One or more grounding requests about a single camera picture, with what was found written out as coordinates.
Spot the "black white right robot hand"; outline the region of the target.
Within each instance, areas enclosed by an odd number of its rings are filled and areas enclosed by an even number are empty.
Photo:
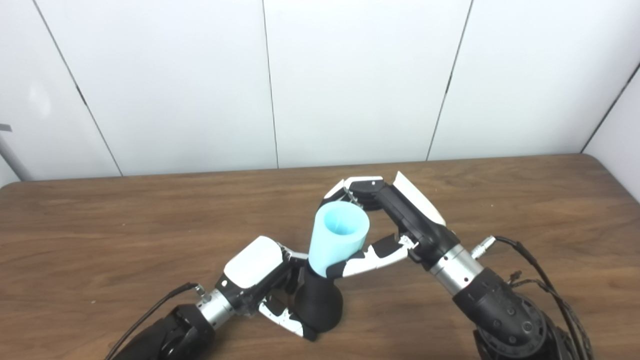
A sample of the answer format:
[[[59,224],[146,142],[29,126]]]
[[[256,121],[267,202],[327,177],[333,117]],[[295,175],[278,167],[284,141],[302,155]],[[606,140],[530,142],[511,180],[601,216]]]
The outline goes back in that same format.
[[[397,226],[397,234],[355,250],[346,259],[326,267],[329,280],[346,278],[410,259],[429,271],[461,251],[461,243],[438,209],[401,172],[391,184],[380,176],[340,180],[321,204],[348,202],[365,212],[383,210]]]

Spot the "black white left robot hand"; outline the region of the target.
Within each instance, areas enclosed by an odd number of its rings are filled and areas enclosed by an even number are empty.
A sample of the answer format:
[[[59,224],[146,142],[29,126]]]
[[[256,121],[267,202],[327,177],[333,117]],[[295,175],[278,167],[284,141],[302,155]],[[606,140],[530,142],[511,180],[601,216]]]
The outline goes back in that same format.
[[[225,265],[211,292],[211,305],[199,308],[217,330],[233,315],[251,317],[260,313],[276,325],[310,342],[318,333],[272,292],[297,291],[308,255],[260,235]]]

